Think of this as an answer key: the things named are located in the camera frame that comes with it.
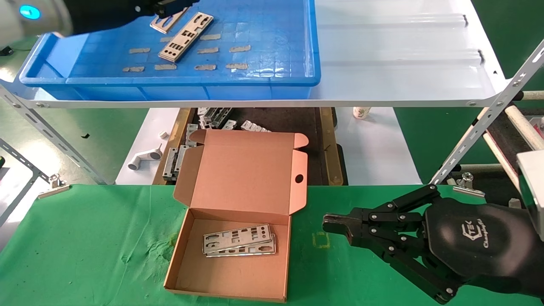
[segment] blue plastic tray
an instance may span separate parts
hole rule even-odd
[[[198,11],[214,16],[206,34],[219,40],[197,40],[176,70],[155,70],[171,64],[158,57]],[[58,39],[46,34],[20,75],[21,83],[41,87],[60,100],[267,100],[307,99],[321,79],[314,0],[201,0],[175,27],[162,34],[141,17],[118,29]],[[231,53],[236,46],[251,50]],[[219,47],[218,53],[197,54]],[[129,54],[132,48],[149,53]],[[247,70],[227,69],[247,63]],[[215,64],[214,71],[195,70]],[[143,72],[123,72],[144,66]]]

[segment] open cardboard box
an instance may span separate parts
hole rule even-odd
[[[306,205],[299,133],[198,130],[174,198],[189,206],[164,287],[173,293],[285,302],[291,214]],[[269,223],[276,254],[206,258],[204,234]]]

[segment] box lid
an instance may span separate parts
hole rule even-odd
[[[174,198],[191,208],[290,215],[306,205],[308,144],[300,133],[198,130]]]

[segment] green cloth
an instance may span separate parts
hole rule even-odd
[[[376,207],[418,186],[309,187],[293,216],[288,303],[437,305],[372,252],[322,232],[323,214]],[[163,280],[186,208],[173,186],[86,186],[34,203],[0,253],[0,305],[269,305],[174,295]],[[479,200],[440,186],[442,195]],[[541,305],[462,287],[449,305]]]

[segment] blue light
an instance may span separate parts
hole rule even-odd
[[[31,6],[31,5],[23,5],[19,9],[19,12],[21,12],[21,15],[25,18],[36,20],[40,18],[40,10]]]

